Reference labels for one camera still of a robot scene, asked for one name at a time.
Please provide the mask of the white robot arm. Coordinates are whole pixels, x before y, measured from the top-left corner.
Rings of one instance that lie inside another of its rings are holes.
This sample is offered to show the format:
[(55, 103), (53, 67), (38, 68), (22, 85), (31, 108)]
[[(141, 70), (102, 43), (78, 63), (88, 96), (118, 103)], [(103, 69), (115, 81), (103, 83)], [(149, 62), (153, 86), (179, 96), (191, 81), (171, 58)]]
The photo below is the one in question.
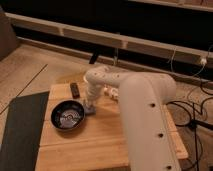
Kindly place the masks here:
[(104, 85), (118, 89), (118, 104), (131, 171), (181, 171), (163, 106), (175, 96), (176, 82), (163, 73), (88, 70), (86, 105)]

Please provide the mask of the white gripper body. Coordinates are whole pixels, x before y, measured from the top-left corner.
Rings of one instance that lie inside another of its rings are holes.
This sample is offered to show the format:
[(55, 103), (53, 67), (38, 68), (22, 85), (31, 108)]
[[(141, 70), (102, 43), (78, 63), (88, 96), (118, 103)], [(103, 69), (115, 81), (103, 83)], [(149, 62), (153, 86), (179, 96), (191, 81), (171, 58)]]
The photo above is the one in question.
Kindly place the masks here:
[(100, 97), (102, 85), (88, 84), (86, 88), (86, 106), (92, 107), (95, 101)]

